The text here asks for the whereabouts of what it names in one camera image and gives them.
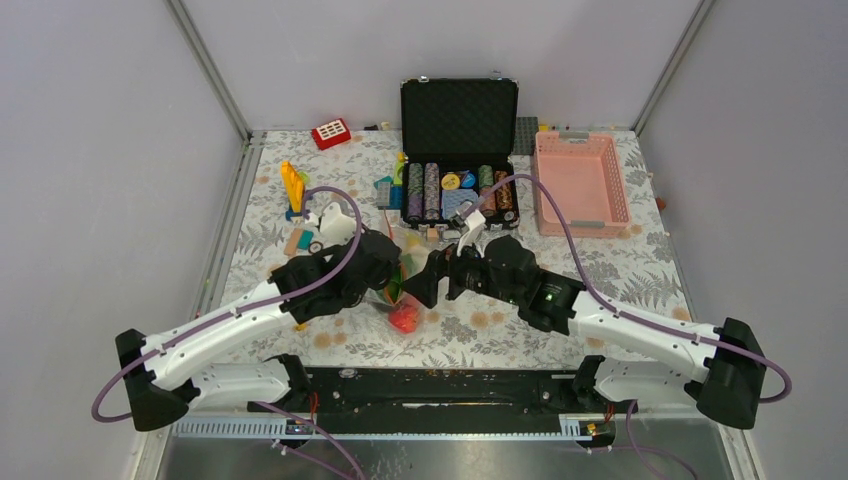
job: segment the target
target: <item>black case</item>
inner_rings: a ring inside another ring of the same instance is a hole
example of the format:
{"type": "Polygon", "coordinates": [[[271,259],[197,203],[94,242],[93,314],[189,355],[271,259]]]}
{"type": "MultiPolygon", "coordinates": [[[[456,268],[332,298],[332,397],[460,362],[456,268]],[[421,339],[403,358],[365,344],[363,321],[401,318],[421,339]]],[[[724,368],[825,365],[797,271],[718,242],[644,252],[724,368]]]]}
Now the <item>black case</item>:
{"type": "MultiPolygon", "coordinates": [[[[407,218],[407,185],[410,163],[439,165],[442,174],[471,170],[478,182],[480,165],[491,165],[494,171],[515,170],[509,162],[515,141],[515,118],[518,109],[518,82],[508,78],[473,79],[412,79],[400,88],[401,120],[403,122],[403,202],[401,219],[412,228],[447,228],[448,221],[407,218]]],[[[490,229],[518,227],[518,194],[512,190],[515,218],[504,220],[497,212],[486,219],[490,229]]]]}

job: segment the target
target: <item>case lid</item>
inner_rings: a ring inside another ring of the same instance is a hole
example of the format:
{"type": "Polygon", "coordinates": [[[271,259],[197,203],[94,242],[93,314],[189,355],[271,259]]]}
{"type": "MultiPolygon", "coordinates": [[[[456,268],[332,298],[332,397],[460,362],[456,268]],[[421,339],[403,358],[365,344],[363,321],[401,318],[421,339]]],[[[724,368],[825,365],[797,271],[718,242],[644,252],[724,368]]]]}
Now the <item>case lid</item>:
{"type": "Polygon", "coordinates": [[[512,153],[518,83],[413,79],[400,88],[403,151],[412,159],[491,160],[512,153]]]}

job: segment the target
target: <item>pink basket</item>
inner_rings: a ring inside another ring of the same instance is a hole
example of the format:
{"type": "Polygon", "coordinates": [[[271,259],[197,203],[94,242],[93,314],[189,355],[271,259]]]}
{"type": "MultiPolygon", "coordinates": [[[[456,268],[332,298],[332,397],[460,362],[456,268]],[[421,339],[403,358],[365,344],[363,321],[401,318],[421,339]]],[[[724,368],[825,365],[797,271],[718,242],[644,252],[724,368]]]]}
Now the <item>pink basket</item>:
{"type": "MultiPolygon", "coordinates": [[[[614,237],[630,225],[621,163],[611,135],[539,132],[533,168],[574,236],[614,237]]],[[[565,235],[538,189],[536,219],[542,235],[565,235]]]]}

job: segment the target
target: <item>floral tablecloth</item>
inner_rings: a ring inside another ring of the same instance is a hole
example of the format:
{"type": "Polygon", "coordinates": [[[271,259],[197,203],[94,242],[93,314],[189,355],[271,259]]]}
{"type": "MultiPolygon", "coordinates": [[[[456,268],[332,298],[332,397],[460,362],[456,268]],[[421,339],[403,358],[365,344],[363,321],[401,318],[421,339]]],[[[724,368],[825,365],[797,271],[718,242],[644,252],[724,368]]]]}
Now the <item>floral tablecloth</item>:
{"type": "MultiPolygon", "coordinates": [[[[627,180],[632,225],[615,239],[578,239],[580,257],[605,294],[688,320],[686,299],[638,140],[633,132],[611,133],[627,180]]],[[[383,219],[374,206],[373,183],[391,175],[399,151],[398,131],[359,132],[351,141],[323,152],[309,132],[269,132],[222,301],[244,294],[288,259],[283,247],[295,226],[283,216],[287,208],[279,176],[283,161],[306,172],[311,187],[330,185],[348,191],[357,200],[365,223],[376,229],[383,219]]],[[[511,161],[516,172],[529,173],[530,157],[514,156],[511,161]]],[[[520,227],[512,232],[486,233],[482,240],[514,235],[536,252],[543,268],[579,278],[566,240],[539,235],[530,186],[519,183],[517,188],[520,227]]],[[[311,208],[320,211],[321,205],[331,200],[323,194],[313,200],[316,203],[311,208]]],[[[398,212],[389,212],[389,219],[397,227],[398,212]]],[[[569,368],[577,367],[589,354],[642,358],[597,339],[539,332],[518,319],[515,307],[471,292],[455,302],[442,301],[435,309],[422,311],[418,329],[411,334],[395,330],[385,313],[364,302],[307,325],[300,331],[280,331],[254,341],[224,360],[254,362],[290,353],[313,366],[569,368]]]]}

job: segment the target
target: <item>grey wall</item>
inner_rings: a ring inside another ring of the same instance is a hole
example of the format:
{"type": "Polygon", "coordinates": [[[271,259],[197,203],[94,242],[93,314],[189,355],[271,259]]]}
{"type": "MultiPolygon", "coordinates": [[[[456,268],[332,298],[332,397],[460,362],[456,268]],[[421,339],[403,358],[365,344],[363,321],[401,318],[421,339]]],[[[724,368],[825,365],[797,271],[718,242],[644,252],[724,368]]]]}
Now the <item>grey wall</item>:
{"type": "Polygon", "coordinates": [[[795,382],[753,432],[770,479],[848,469],[846,25],[843,0],[718,2],[643,135],[698,319],[750,322],[795,382]]]}
{"type": "Polygon", "coordinates": [[[5,0],[0,65],[0,477],[114,480],[114,336],[189,317],[240,141],[160,1],[5,0]]]}
{"type": "Polygon", "coordinates": [[[248,123],[400,122],[400,81],[521,82],[519,113],[631,125],[698,0],[187,0],[248,123]]]}

